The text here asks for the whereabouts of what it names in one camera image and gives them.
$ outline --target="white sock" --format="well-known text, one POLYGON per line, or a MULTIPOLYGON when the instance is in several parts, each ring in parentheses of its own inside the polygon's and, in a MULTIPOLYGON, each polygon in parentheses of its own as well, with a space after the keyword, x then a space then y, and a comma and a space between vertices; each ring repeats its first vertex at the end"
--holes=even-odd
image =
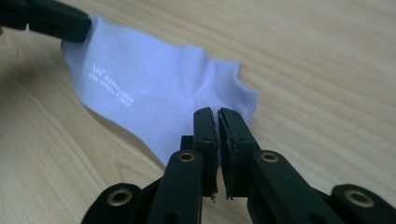
POLYGON ((164 164, 192 135, 194 111, 227 107, 249 123, 257 92, 238 80, 239 63, 210 59, 92 16, 84 43, 62 51, 81 102, 142 139, 164 164))

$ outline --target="black clamp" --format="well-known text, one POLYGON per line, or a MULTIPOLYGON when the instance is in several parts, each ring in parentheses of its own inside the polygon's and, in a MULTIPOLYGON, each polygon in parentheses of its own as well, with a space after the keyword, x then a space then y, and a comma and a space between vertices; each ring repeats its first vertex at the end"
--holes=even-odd
POLYGON ((240 114, 222 108, 216 127, 204 108, 194 113, 194 136, 182 136, 162 178, 144 189, 106 189, 82 224, 201 223, 202 197, 217 192, 219 155, 227 198, 247 198, 253 223, 396 223, 395 208, 370 190, 313 189, 281 154, 260 149, 240 114))
POLYGON ((51 0, 0 0, 0 25, 82 42, 91 26, 88 15, 51 0))

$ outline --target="light wood tabletop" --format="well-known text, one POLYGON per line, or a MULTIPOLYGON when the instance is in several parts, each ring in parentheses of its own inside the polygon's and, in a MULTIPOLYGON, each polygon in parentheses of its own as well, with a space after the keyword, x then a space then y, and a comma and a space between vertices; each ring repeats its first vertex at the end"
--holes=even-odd
MULTIPOLYGON (((240 61, 259 92, 249 128, 261 148, 325 193, 350 183, 396 206, 396 1, 63 2, 240 61)), ((0 223, 79 223, 107 187, 163 175, 136 136, 82 105, 60 44, 0 37, 0 223)), ((227 201, 218 181, 202 223, 250 223, 247 201, 227 201)))

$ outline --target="sock logo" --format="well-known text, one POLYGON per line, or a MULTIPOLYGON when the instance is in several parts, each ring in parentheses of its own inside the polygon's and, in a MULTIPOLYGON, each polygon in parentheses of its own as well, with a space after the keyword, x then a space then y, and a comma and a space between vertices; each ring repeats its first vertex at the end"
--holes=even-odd
POLYGON ((126 91, 124 91, 111 77, 106 75, 106 69, 101 69, 93 64, 88 76, 95 82, 98 82, 108 93, 117 97, 119 101, 126 106, 130 106, 134 102, 126 91))

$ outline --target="brass insert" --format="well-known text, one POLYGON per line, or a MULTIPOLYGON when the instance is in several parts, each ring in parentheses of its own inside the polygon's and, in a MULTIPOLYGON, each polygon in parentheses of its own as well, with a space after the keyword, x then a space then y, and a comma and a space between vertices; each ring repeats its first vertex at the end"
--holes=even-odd
POLYGON ((111 206, 121 206, 132 199, 132 192, 128 189, 116 189, 107 197, 107 203, 111 206))
POLYGON ((358 190, 354 190, 354 189, 347 190, 345 192, 345 196, 350 202, 360 207, 369 208, 369 207, 373 207, 375 204, 373 199, 371 199, 365 193, 360 192, 358 190))
POLYGON ((185 153, 180 153, 178 155, 178 159, 181 161, 193 161, 195 160, 195 156, 190 152, 185 152, 185 153))
POLYGON ((265 152, 265 153, 262 153, 262 160, 268 161, 268 162, 277 162, 279 160, 279 158, 272 153, 265 152))

